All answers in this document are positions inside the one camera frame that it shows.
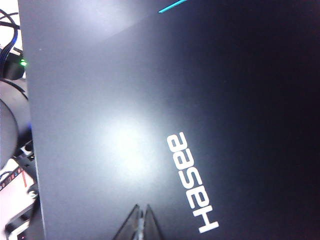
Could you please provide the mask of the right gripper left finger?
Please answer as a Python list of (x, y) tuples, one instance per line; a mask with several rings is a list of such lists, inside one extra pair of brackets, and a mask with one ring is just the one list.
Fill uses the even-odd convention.
[(135, 204), (119, 230), (116, 232), (113, 240), (133, 240), (138, 230), (140, 218), (140, 206)]

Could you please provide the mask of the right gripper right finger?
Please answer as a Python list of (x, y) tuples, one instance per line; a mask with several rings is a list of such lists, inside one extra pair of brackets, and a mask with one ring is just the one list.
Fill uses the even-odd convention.
[(163, 240), (160, 227), (151, 206), (148, 204), (144, 216), (144, 239)]

